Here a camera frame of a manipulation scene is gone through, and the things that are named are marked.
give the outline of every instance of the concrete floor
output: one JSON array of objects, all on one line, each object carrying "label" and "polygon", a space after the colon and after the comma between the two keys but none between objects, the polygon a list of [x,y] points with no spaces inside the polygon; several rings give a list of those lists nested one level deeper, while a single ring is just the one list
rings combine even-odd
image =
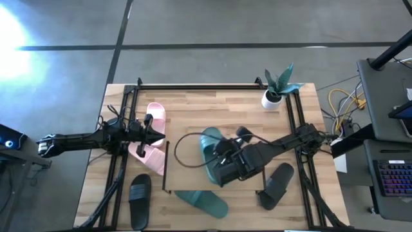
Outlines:
[{"label": "concrete floor", "polygon": [[[48,133],[95,127],[113,50],[13,51],[13,46],[114,45],[127,0],[0,0],[0,123],[32,141]],[[134,0],[124,44],[341,43],[396,41],[411,29],[401,0]],[[292,82],[317,88],[357,75],[356,61],[386,47],[222,50],[124,50],[114,83],[252,82],[263,70],[282,72],[294,62]],[[412,57],[408,48],[398,58]],[[318,91],[351,92],[355,77]],[[341,96],[334,96],[333,102]],[[370,123],[367,110],[352,117]],[[331,122],[325,119],[330,128]],[[38,185],[27,185],[11,231],[52,231],[73,225],[89,151],[53,158]],[[0,183],[5,188],[6,182]],[[342,186],[353,226],[408,231],[411,223],[369,215],[367,188]]]}]

